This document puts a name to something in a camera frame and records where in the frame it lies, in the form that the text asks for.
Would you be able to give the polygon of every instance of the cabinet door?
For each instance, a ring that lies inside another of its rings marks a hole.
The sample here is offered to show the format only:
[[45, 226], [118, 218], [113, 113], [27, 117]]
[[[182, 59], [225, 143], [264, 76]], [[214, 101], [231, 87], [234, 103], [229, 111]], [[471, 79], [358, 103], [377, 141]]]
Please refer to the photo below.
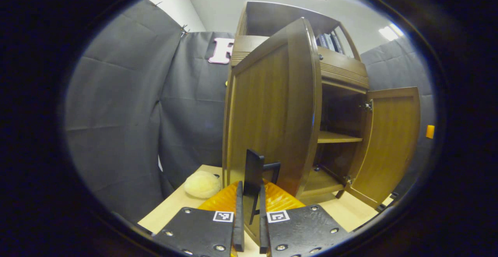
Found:
[[301, 18], [233, 67], [225, 103], [225, 186], [244, 179], [246, 150], [252, 149], [265, 156], [265, 163], [281, 162], [277, 185], [296, 194], [318, 141], [319, 63], [313, 31]]
[[420, 127], [417, 87], [368, 92], [363, 142], [352, 161], [346, 191], [378, 207], [402, 179], [415, 150]]

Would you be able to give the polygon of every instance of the ceiling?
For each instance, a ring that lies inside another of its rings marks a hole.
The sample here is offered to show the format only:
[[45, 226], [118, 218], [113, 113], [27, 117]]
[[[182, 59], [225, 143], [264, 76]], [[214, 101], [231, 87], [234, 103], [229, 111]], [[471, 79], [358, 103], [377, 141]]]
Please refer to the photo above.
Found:
[[[191, 0], [207, 31], [235, 32], [246, 0]], [[303, 7], [341, 21], [359, 53], [388, 42], [379, 29], [391, 22], [363, 0], [258, 0]]]

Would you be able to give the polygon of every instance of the black metal plate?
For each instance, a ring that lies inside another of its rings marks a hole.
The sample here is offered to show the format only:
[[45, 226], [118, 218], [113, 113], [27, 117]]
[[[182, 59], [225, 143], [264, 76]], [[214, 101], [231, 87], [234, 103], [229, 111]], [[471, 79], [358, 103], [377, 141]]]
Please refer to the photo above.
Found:
[[260, 254], [266, 254], [270, 247], [267, 223], [267, 194], [265, 185], [260, 188]]
[[[153, 239], [181, 252], [192, 253], [186, 256], [230, 257], [233, 213], [231, 222], [219, 222], [213, 220], [217, 212], [217, 219], [222, 220], [224, 217], [219, 216], [219, 211], [182, 208]], [[216, 250], [217, 245], [224, 246], [225, 250]]]
[[235, 222], [233, 222], [233, 246], [238, 252], [244, 252], [244, 202], [242, 201], [242, 181], [237, 186], [237, 205], [235, 206]]
[[[347, 232], [317, 204], [289, 209], [287, 215], [279, 212], [281, 214], [267, 214], [272, 257], [316, 255], [347, 236]], [[337, 232], [331, 233], [332, 229], [337, 229]]]

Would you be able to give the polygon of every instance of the wooden shelf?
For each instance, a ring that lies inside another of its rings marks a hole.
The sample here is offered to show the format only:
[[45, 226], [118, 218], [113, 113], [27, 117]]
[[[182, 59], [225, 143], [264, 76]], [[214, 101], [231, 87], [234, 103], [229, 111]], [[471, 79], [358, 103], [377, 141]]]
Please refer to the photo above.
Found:
[[349, 136], [345, 134], [320, 131], [318, 134], [318, 143], [345, 143], [345, 142], [361, 142], [363, 138]]
[[312, 169], [303, 193], [299, 198], [309, 198], [343, 189], [344, 186], [324, 170], [315, 171]]
[[338, 96], [351, 95], [351, 94], [366, 94], [366, 90], [351, 87], [348, 85], [343, 85], [340, 83], [335, 83], [333, 81], [322, 79], [322, 86], [324, 87], [324, 92], [329, 92], [329, 94], [334, 94]]

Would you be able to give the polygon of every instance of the ceiling light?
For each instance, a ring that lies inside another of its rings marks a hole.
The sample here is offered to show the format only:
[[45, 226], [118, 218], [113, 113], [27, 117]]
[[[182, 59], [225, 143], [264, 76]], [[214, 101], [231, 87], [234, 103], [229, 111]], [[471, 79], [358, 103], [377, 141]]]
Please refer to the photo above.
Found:
[[391, 27], [392, 30], [394, 30], [397, 33], [397, 35], [399, 36], [404, 35], [403, 31], [400, 28], [398, 28], [398, 26], [396, 26], [394, 23], [389, 24], [389, 26]]
[[379, 32], [389, 41], [399, 38], [398, 35], [396, 35], [396, 33], [391, 28], [389, 28], [389, 26], [379, 29]]

